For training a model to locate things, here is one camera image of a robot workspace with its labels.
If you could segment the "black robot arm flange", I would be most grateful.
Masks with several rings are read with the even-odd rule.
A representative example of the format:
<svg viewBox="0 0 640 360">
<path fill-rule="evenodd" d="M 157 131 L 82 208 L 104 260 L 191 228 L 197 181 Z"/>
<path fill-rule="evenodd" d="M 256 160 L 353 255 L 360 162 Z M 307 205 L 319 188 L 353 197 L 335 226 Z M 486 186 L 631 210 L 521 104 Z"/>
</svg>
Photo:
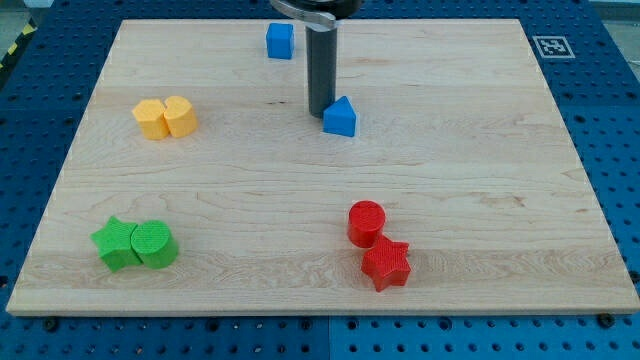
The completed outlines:
<svg viewBox="0 0 640 360">
<path fill-rule="evenodd" d="M 320 31 L 333 30 L 338 22 L 354 15 L 363 0 L 270 0 L 270 5 L 288 18 L 304 22 Z"/>
</svg>

